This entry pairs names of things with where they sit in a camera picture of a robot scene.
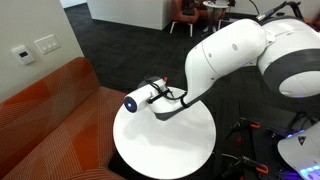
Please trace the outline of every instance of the floor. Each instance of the floor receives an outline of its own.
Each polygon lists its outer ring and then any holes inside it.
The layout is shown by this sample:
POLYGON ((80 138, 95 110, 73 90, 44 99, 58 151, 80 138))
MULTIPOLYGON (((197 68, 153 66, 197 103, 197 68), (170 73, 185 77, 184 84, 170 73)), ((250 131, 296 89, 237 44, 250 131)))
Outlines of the floor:
MULTIPOLYGON (((129 93, 150 75, 166 76, 170 86, 187 89, 185 58, 189 50, 201 42, 205 23, 197 23, 194 36, 190 38, 189 27, 183 24, 176 25, 173 34, 169 34, 171 24, 160 31, 92 20, 86 4, 65 11, 85 57, 92 63, 103 86, 129 93)), ((223 137, 238 120, 240 101, 292 112, 306 111, 320 117, 319 100, 320 96, 291 99, 274 94, 264 84, 257 67, 245 67, 218 80, 203 102, 215 118, 216 148, 239 154, 234 141, 225 141, 223 137)), ((208 163, 187 179, 210 179, 211 168, 212 163, 208 163)), ((128 179, 146 178, 130 167, 125 171, 128 179)))

